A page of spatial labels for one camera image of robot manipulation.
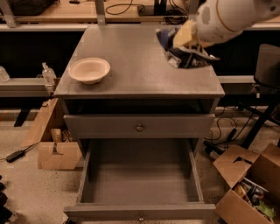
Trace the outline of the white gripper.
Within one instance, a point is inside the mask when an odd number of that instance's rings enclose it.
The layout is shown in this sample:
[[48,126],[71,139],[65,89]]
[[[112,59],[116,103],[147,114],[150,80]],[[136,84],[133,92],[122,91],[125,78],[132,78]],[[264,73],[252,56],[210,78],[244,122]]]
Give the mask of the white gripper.
[[173,46],[191,47],[198,39],[211,44],[229,41],[251,25],[251,0],[206,0],[199,8],[196,22],[187,20],[173,38]]

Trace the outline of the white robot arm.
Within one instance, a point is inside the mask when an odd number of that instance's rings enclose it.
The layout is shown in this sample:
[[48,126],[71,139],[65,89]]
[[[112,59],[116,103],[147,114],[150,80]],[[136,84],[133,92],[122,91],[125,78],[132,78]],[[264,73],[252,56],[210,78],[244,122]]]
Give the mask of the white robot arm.
[[203,47],[228,42],[252,25],[277,17],[280,0],[206,0],[194,20],[176,32],[173,46],[198,43]]

